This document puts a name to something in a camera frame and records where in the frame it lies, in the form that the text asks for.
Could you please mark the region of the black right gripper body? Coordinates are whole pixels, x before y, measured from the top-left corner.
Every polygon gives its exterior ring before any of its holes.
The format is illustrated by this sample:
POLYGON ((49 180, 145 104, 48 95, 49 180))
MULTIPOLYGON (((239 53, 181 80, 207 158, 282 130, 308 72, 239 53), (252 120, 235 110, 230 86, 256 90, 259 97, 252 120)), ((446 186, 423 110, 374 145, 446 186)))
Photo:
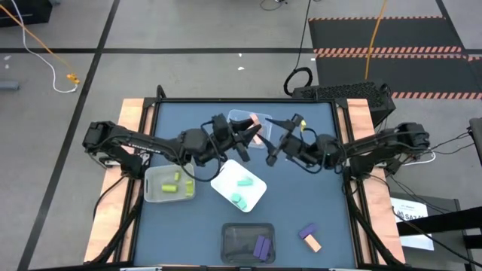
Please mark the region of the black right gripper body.
MULTIPOLYGON (((294 129, 304 129, 306 126, 306 122, 301 115, 294 115, 291 120, 294 121, 296 125, 294 129)), ((280 136, 278 144, 274 145, 279 149, 279 153, 283 152, 286 154, 287 159, 298 159, 299 161, 304 162, 307 166, 317 164, 318 160, 313 155, 308 154, 309 145, 303 139, 295 136, 293 134, 294 130, 284 130, 285 132, 280 136)), ((275 164, 278 154, 268 154, 266 159, 268 166, 273 166, 275 164)))

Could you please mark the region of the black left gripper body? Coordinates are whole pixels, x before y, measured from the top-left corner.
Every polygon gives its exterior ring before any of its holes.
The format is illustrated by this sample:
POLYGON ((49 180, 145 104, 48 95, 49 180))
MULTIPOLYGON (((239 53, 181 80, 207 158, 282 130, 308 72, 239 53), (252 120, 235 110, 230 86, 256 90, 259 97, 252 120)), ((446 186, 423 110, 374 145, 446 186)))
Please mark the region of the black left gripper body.
POLYGON ((225 152, 230 149, 236 150, 243 162, 249 161, 247 145, 240 135, 242 131, 233 131, 230 121, 227 121, 223 114, 212 117, 212 131, 214 146, 221 158, 221 162, 228 160, 225 152))

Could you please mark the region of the white plastic bin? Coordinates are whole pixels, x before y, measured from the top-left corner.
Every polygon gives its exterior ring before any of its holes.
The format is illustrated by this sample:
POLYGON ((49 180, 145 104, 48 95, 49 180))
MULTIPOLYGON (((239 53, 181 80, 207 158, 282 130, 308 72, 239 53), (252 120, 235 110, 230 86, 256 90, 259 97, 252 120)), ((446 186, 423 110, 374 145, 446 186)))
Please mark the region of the white plastic bin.
POLYGON ((263 180, 235 160, 228 160, 221 167, 217 177, 211 180, 210 185, 216 192, 244 213, 250 212, 267 190, 267 184, 263 180), (253 185, 239 187, 237 182, 244 178, 251 178, 254 181, 253 185), (241 199, 246 201, 246 209, 241 210, 237 206, 237 202, 231 201, 233 193, 238 193, 241 199))

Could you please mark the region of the purple rectangular block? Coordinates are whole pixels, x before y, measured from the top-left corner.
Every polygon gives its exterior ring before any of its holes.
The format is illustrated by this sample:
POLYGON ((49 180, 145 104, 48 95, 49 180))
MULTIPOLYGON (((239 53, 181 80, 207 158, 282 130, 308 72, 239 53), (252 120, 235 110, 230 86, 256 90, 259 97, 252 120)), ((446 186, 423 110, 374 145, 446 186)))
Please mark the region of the purple rectangular block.
POLYGON ((253 256, 262 261, 268 260, 270 256, 272 241, 264 236, 258 236, 255 248, 253 250, 253 256))
POLYGON ((314 232, 316 232, 317 229, 318 229, 318 227, 314 223, 311 223, 311 224, 306 225, 303 229, 301 229, 298 232, 298 235, 301 239, 305 239, 309 235, 312 235, 314 232))

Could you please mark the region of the clear plastic bin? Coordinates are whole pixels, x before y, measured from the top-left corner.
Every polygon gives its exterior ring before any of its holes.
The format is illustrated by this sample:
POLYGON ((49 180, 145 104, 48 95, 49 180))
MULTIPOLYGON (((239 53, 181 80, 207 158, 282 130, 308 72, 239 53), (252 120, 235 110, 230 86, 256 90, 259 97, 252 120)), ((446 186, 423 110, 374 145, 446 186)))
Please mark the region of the clear plastic bin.
MULTIPOLYGON (((271 115, 256 113, 256 112, 250 112, 250 111, 243 111, 243 110, 238 110, 238 109, 232 109, 232 110, 229 111, 229 114, 228 114, 227 118, 229 120, 245 120, 247 118, 250 118, 251 114, 256 114, 258 116, 258 119, 260 121, 260 125, 262 126, 262 129, 258 132, 258 134, 265 137, 266 139, 270 140, 272 123, 269 122, 269 121, 266 121, 266 119, 267 118, 271 119, 272 118, 271 115)), ((262 144, 261 147, 250 147, 250 148, 263 149, 263 148, 265 148, 265 145, 262 144)))

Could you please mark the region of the black perforated computer tower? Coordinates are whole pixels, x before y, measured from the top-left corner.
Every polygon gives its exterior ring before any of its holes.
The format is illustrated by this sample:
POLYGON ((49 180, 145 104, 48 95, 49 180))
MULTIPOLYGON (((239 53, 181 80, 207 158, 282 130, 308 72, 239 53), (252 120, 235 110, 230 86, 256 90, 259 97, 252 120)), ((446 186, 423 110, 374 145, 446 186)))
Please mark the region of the black perforated computer tower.
POLYGON ((295 99, 365 99, 371 114, 372 124, 378 126, 395 109, 392 91, 388 84, 363 81, 354 84, 336 86, 309 86, 293 90, 295 99))

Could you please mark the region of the grey translucent plastic bin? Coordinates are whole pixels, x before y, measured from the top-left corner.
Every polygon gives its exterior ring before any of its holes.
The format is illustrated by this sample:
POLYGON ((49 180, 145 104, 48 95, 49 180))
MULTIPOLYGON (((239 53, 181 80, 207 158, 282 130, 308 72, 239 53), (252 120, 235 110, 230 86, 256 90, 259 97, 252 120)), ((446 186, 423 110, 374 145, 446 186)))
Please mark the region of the grey translucent plastic bin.
POLYGON ((150 167, 145 172, 144 178, 144 199, 150 203, 166 203, 182 200, 193 199, 195 196, 195 180, 191 177, 194 174, 192 164, 187 164, 184 168, 178 165, 155 166, 150 167), (179 181, 174 181, 174 174, 181 173, 179 181), (194 195, 192 197, 185 196, 185 182, 192 180, 194 182, 194 195), (164 193, 161 190, 162 184, 177 184, 177 193, 164 193))

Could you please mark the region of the black plastic bin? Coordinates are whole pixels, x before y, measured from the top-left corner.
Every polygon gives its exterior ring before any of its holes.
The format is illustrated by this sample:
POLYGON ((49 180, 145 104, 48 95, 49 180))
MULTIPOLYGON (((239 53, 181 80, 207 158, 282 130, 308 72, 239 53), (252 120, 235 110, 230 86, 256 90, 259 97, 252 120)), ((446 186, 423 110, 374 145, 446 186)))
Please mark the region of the black plastic bin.
POLYGON ((276 259, 274 226, 269 223, 226 223, 221 229, 221 260, 226 264, 271 264, 276 259), (272 241, 268 260, 253 256, 258 236, 272 241))

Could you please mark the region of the wooden side board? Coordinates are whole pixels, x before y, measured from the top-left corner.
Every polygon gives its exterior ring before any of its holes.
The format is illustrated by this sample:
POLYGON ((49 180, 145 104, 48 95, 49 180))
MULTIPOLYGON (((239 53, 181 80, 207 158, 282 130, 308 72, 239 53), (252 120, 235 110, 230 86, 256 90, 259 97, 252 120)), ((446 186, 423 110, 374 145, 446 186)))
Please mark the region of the wooden side board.
MULTIPOLYGON (((368 101, 366 99, 348 99, 347 104, 354 139, 372 136, 374 125, 368 101)), ((369 177, 363 181, 363 185, 373 230, 392 255, 405 263, 384 171, 374 167, 369 177)))
MULTIPOLYGON (((125 99, 117 123, 127 129, 149 134, 154 108, 145 104, 144 99, 125 99)), ((104 195, 97 206, 96 215, 84 255, 84 261, 92 261, 114 236, 122 220, 134 206, 140 191, 140 180, 121 177, 121 168, 107 169, 102 183, 104 195)))

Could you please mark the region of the black mat striped edge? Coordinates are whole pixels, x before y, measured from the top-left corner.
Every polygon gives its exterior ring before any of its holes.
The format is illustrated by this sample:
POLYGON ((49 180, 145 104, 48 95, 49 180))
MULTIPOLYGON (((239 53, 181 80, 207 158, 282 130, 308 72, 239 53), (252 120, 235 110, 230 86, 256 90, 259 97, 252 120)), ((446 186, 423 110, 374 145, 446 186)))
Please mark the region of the black mat striped edge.
POLYGON ((316 70, 320 84, 385 83, 397 99, 482 100, 482 59, 459 54, 321 54, 316 70))
POLYGON ((316 53, 460 53, 444 17, 317 17, 308 20, 316 53))

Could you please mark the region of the white printed paper sheet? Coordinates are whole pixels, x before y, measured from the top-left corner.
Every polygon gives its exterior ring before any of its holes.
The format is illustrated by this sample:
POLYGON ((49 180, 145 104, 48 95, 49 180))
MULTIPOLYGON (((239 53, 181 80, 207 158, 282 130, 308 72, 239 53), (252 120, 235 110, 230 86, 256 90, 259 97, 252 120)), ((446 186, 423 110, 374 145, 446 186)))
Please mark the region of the white printed paper sheet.
MULTIPOLYGON (((395 221, 411 221, 418 218, 426 218, 428 210, 425 204, 405 199, 391 198, 395 221)), ((427 251, 434 251, 433 241, 424 235, 402 236, 401 244, 403 247, 418 248, 427 251)))

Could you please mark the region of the black metal beam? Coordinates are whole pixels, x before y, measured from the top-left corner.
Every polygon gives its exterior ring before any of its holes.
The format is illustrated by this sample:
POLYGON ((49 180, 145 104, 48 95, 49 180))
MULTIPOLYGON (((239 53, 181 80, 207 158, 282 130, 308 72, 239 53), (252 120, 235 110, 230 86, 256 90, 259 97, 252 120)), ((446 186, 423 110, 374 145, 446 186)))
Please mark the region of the black metal beam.
POLYGON ((481 227, 482 206, 397 223, 400 236, 411 236, 421 232, 442 233, 454 230, 470 230, 481 227))

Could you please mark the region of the dark grey panel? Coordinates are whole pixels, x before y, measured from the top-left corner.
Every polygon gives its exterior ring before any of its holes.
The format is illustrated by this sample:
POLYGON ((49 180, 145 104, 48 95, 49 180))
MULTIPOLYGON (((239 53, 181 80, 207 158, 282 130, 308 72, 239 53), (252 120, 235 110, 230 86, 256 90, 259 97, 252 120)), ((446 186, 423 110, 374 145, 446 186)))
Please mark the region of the dark grey panel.
POLYGON ((477 155, 482 165, 482 117, 470 119, 468 132, 474 141, 477 155))

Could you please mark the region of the black box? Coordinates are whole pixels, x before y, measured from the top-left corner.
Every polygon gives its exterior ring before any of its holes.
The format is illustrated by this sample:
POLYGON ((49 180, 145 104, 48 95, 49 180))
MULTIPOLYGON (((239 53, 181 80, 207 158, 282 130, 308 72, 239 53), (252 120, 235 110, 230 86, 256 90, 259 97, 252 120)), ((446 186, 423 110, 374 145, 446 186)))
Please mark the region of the black box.
POLYGON ((19 19, 13 2, 16 3, 25 25, 49 22, 53 9, 50 0, 0 0, 0 5, 3 5, 16 19, 19 19))

